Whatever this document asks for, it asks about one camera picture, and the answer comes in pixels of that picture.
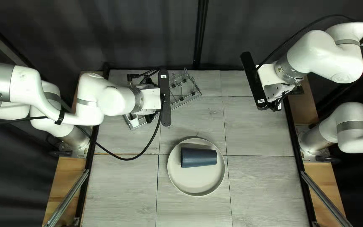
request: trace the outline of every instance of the metal rail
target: metal rail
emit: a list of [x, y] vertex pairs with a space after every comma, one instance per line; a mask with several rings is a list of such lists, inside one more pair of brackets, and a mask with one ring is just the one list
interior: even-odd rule
[[48, 219], [48, 221], [46, 222], [44, 227], [54, 227], [57, 224], [58, 220], [63, 215], [65, 209], [67, 209], [69, 203], [71, 202], [72, 198], [74, 197], [75, 193], [82, 186], [82, 184], [85, 182], [85, 180], [88, 178], [88, 176], [89, 176], [89, 170], [88, 169], [84, 170], [83, 174], [78, 178], [78, 180], [75, 182], [75, 184], [72, 186], [72, 188], [68, 191], [68, 194], [58, 205], [57, 209], [55, 209], [54, 213]]
[[317, 184], [309, 177], [305, 171], [300, 172], [302, 179], [308, 184], [308, 186], [313, 189], [315, 194], [320, 198], [324, 205], [329, 209], [331, 214], [337, 219], [337, 221], [343, 227], [353, 227], [352, 224], [345, 218], [340, 210], [334, 205], [334, 203], [326, 196], [326, 194], [317, 186]]

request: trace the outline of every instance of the silver metal ring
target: silver metal ring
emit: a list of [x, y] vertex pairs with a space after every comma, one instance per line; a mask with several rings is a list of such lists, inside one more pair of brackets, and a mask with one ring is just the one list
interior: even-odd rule
[[351, 40], [351, 39], [343, 39], [343, 40], [337, 40], [335, 41], [336, 45], [340, 45], [340, 44], [354, 44], [357, 46], [360, 46], [359, 42], [356, 40]]
[[83, 100], [83, 99], [77, 99], [77, 103], [82, 104], [82, 105], [86, 105], [86, 106], [98, 106], [97, 102], [86, 101], [86, 100]]
[[142, 110], [142, 106], [144, 105], [144, 97], [139, 89], [135, 87], [131, 87], [129, 89], [133, 92], [135, 96], [135, 106], [131, 113], [139, 112]]
[[337, 125], [337, 133], [349, 129], [363, 129], [363, 121], [346, 121]]
[[276, 63], [275, 72], [280, 79], [284, 80], [288, 84], [294, 84], [301, 81], [303, 80], [303, 77], [307, 75], [307, 73], [301, 73], [292, 68], [288, 62], [286, 54], [284, 54], [284, 56]]
[[10, 102], [9, 89], [14, 65], [0, 63], [0, 102]]

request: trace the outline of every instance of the black pole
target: black pole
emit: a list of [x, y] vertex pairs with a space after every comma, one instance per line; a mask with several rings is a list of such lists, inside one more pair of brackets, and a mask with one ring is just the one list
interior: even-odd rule
[[[99, 126], [93, 126], [90, 144], [89, 144], [89, 150], [88, 154], [86, 155], [86, 163], [85, 163], [85, 169], [89, 170], [89, 176], [92, 168], [92, 162], [93, 162], [93, 155], [95, 154], [95, 147], [96, 147], [96, 139], [98, 138], [98, 132], [99, 132]], [[89, 176], [81, 186], [81, 189], [79, 190], [79, 199], [78, 199], [78, 205], [75, 212], [75, 218], [78, 219], [78, 224], [76, 226], [80, 226], [81, 219], [83, 215], [83, 209], [85, 207], [86, 202], [86, 193], [88, 191], [88, 183], [89, 183]]]
[[205, 31], [205, 21], [208, 11], [209, 0], [199, 0], [197, 8], [197, 23], [196, 23], [196, 41], [194, 44], [193, 67], [197, 69], [201, 63], [201, 51], [203, 50], [203, 40]]
[[308, 184], [301, 177], [301, 171], [305, 171], [305, 166], [303, 165], [302, 155], [300, 152], [298, 136], [296, 135], [294, 118], [292, 117], [291, 106], [288, 99], [284, 99], [284, 108], [286, 120], [288, 122], [289, 135], [291, 137], [292, 149], [294, 151], [294, 157], [296, 161], [296, 167], [298, 169], [298, 176], [300, 179], [300, 186], [302, 188], [303, 200], [305, 201], [306, 213], [308, 215], [309, 225], [313, 226], [316, 222], [315, 209], [313, 207], [312, 198], [310, 196], [310, 190]]

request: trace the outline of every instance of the black cable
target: black cable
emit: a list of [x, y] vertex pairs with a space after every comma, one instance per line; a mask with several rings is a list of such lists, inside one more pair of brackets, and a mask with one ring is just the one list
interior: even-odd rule
[[155, 69], [151, 69], [151, 70], [148, 70], [146, 72], [144, 72], [143, 74], [140, 74], [139, 77], [143, 76], [143, 75], [147, 75], [148, 73], [154, 71]]
[[281, 99], [277, 102], [277, 104], [274, 106], [273, 108], [273, 112], [277, 111], [278, 106], [280, 105], [280, 103], [285, 99], [285, 97], [288, 96], [289, 92], [285, 92], [282, 96]]
[[287, 43], [289, 43], [289, 41], [291, 41], [293, 38], [295, 38], [298, 34], [300, 34], [301, 32], [303, 32], [304, 30], [306, 30], [306, 29], [308, 29], [309, 27], [311, 27], [311, 26], [313, 26], [313, 25], [315, 25], [315, 24], [317, 24], [317, 23], [319, 23], [320, 21], [323, 21], [323, 20], [325, 20], [325, 19], [327, 19], [327, 18], [331, 18], [331, 17], [343, 17], [343, 18], [346, 18], [346, 19], [348, 19], [349, 21], [351, 21], [351, 22], [359, 22], [359, 21], [357, 21], [357, 20], [355, 20], [355, 19], [352, 19], [352, 18], [349, 18], [349, 17], [347, 17], [347, 16], [344, 16], [344, 15], [342, 15], [342, 14], [331, 14], [331, 15], [328, 15], [328, 16], [325, 16], [325, 17], [321, 17], [321, 18], [319, 18], [319, 19], [317, 19], [317, 20], [315, 20], [315, 21], [313, 21], [312, 23], [310, 23], [310, 24], [308, 24], [308, 25], [306, 25], [305, 27], [303, 27], [301, 30], [299, 30], [297, 33], [295, 33], [294, 35], [292, 35], [289, 39], [287, 39], [285, 42], [283, 42], [281, 45], [279, 45], [273, 52], [271, 52], [271, 54], [269, 54], [260, 64], [259, 64], [259, 66], [257, 66], [257, 68], [256, 68], [256, 71], [258, 71], [259, 69], [260, 69], [260, 67], [263, 65], [263, 64], [265, 64], [267, 61], [268, 61], [268, 59], [270, 59], [271, 58], [271, 56], [273, 56], [277, 51], [279, 51], [283, 46], [285, 46]]
[[[145, 146], [145, 148], [136, 156], [134, 157], [130, 157], [130, 158], [124, 158], [124, 157], [120, 157], [120, 156], [117, 156], [115, 154], [113, 154], [112, 152], [110, 152], [108, 149], [104, 148], [102, 145], [100, 145], [98, 142], [94, 141], [96, 143], [96, 145], [98, 147], [100, 147], [102, 150], [104, 150], [105, 152], [107, 152], [108, 154], [110, 154], [111, 156], [115, 157], [115, 158], [118, 158], [120, 160], [123, 160], [123, 161], [131, 161], [131, 160], [134, 160], [138, 157], [140, 157], [147, 149], [148, 147], [151, 145], [152, 141], [154, 140], [157, 132], [158, 132], [158, 129], [159, 129], [159, 126], [160, 126], [160, 120], [162, 118], [162, 112], [163, 112], [163, 106], [164, 106], [164, 96], [162, 97], [162, 101], [160, 103], [160, 113], [159, 113], [159, 117], [158, 117], [158, 124], [155, 128], [155, 131], [154, 131], [154, 134], [152, 135], [151, 139], [149, 140], [148, 144]], [[79, 130], [81, 130], [89, 139], [91, 139], [90, 135], [80, 126], [78, 125], [75, 125]]]
[[139, 82], [139, 84], [142, 84], [146, 79], [148, 79], [149, 77], [151, 77], [152, 75], [154, 75], [155, 73], [157, 73], [159, 70], [155, 70], [153, 73], [146, 75], [144, 77], [144, 79], [141, 80], [141, 82]]
[[9, 121], [0, 121], [0, 125], [9, 124], [9, 123], [18, 122], [18, 121], [29, 121], [29, 120], [45, 119], [45, 118], [48, 118], [48, 117], [46, 117], [46, 116], [42, 116], [42, 117], [25, 117], [25, 118], [9, 120]]

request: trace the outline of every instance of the robotic arm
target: robotic arm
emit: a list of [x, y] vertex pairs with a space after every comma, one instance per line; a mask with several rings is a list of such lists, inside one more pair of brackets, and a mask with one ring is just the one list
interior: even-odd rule
[[[243, 53], [249, 85], [259, 110], [275, 108], [310, 72], [336, 83], [356, 81], [363, 72], [360, 51], [363, 23], [343, 23], [325, 32], [313, 30], [300, 38], [278, 61], [263, 65], [256, 75], [250, 54]], [[337, 143], [343, 152], [363, 153], [363, 104], [340, 105], [329, 118], [298, 136], [300, 147], [309, 155], [319, 155]]]
[[37, 70], [0, 63], [0, 102], [33, 106], [58, 124], [98, 125], [104, 115], [160, 109], [158, 88], [122, 87], [100, 75], [86, 73], [79, 79], [76, 113], [64, 113], [47, 100], [43, 83], [48, 85], [41, 81]]
[[[249, 80], [257, 108], [268, 107], [288, 94], [310, 72], [336, 83], [351, 83], [363, 72], [360, 43], [363, 23], [343, 23], [325, 32], [313, 30], [298, 40], [278, 61], [263, 65], [258, 70], [259, 80]], [[253, 77], [242, 54], [246, 75]]]
[[31, 124], [69, 145], [75, 155], [84, 156], [89, 138], [74, 125], [102, 123], [105, 115], [147, 115], [161, 108], [160, 90], [151, 84], [122, 87], [95, 73], [81, 75], [78, 83], [76, 112], [61, 110], [60, 90], [42, 81], [31, 68], [0, 63], [0, 119], [33, 119]]

